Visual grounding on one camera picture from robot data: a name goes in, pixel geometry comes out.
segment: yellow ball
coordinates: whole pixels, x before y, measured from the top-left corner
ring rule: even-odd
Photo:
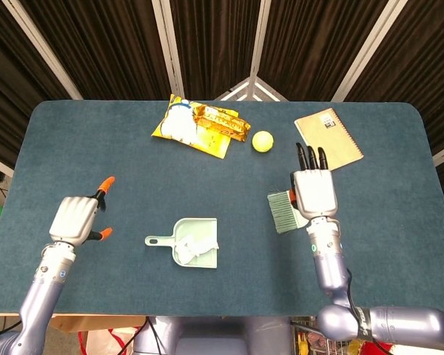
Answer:
[[[260,153],[268,152],[273,147],[274,142],[273,136],[267,131],[256,132],[252,138],[253,148]]]

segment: brush bristles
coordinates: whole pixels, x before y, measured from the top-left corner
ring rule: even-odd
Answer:
[[[268,203],[269,208],[272,210],[273,220],[275,220],[275,228],[278,234],[299,228],[287,191],[268,195]]]

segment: dustpan handle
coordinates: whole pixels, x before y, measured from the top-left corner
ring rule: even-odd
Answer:
[[[145,244],[147,246],[175,246],[174,237],[156,237],[154,235],[149,235],[145,238]]]

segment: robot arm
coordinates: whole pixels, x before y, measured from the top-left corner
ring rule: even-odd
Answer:
[[[300,171],[292,173],[296,207],[311,221],[307,232],[320,289],[331,298],[317,315],[322,333],[333,340],[360,338],[444,350],[444,312],[426,307],[354,307],[351,275],[340,243],[340,224],[333,219],[337,198],[326,154],[319,163],[309,146],[309,161],[297,143]]]
[[[62,200],[50,229],[54,243],[43,249],[33,283],[20,308],[23,328],[21,332],[0,334],[0,355],[43,353],[46,328],[75,260],[74,248],[87,240],[104,240],[112,233],[111,228],[101,232],[91,228],[97,211],[105,207],[104,196],[114,181],[114,177],[106,179],[93,196]]]

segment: gold wrapper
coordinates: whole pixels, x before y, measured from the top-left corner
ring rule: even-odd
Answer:
[[[215,130],[223,135],[244,142],[251,128],[245,120],[230,115],[225,110],[201,105],[195,110],[194,121],[197,125]]]

